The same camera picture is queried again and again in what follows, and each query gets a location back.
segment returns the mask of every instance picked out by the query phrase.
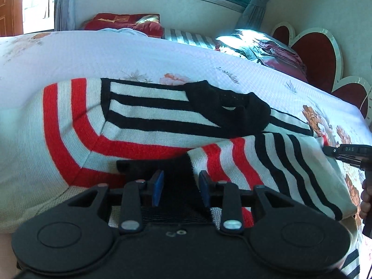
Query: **sweater collar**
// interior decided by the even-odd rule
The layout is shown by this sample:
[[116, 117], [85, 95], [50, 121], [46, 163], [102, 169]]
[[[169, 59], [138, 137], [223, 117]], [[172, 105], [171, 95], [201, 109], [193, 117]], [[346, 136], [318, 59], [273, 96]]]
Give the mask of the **sweater collar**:
[[230, 138], [259, 133], [269, 123], [270, 106], [253, 92], [222, 90], [208, 81], [186, 83], [183, 87], [193, 109], [226, 129]]

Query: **white bedspread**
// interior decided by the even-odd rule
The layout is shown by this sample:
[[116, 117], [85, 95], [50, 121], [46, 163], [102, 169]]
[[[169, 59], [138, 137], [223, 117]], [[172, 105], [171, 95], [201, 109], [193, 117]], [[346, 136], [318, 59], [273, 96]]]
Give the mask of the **white bedspread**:
[[[281, 72], [217, 51], [126, 33], [62, 31], [0, 38], [0, 112], [18, 108], [44, 86], [77, 77], [177, 85], [208, 80], [238, 93], [255, 92], [272, 108], [307, 120], [330, 145], [372, 145], [359, 110]], [[353, 202], [364, 173], [340, 163]], [[361, 278], [372, 254], [359, 227]]]

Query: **wooden door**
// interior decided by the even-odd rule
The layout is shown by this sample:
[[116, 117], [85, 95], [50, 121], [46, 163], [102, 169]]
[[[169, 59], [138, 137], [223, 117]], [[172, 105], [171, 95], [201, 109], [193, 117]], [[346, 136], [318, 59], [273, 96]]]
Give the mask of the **wooden door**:
[[22, 0], [0, 0], [0, 37], [23, 34]]

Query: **gray curtain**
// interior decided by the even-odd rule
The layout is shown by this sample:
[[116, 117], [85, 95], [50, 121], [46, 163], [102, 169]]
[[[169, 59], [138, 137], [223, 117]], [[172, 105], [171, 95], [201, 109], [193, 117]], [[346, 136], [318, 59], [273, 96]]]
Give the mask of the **gray curtain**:
[[236, 28], [258, 30], [269, 0], [251, 0], [236, 24]]
[[55, 0], [54, 31], [75, 30], [75, 0]]

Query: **handheld device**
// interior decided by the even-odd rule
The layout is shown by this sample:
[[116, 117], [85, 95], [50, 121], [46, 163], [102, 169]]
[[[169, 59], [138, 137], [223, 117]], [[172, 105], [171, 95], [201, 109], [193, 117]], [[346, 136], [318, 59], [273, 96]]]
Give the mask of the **handheld device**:
[[[164, 173], [110, 190], [94, 186], [22, 224], [12, 247], [17, 279], [255, 278], [346, 279], [338, 269], [350, 247], [337, 221], [268, 187], [253, 191], [199, 176], [210, 223], [145, 223], [141, 207], [161, 206]], [[119, 227], [108, 219], [120, 206]], [[254, 226], [243, 227], [242, 207]]]
[[[372, 146], [341, 144], [338, 148], [324, 146], [325, 155], [365, 171], [367, 186], [372, 186]], [[363, 220], [362, 233], [372, 238], [372, 212]]]

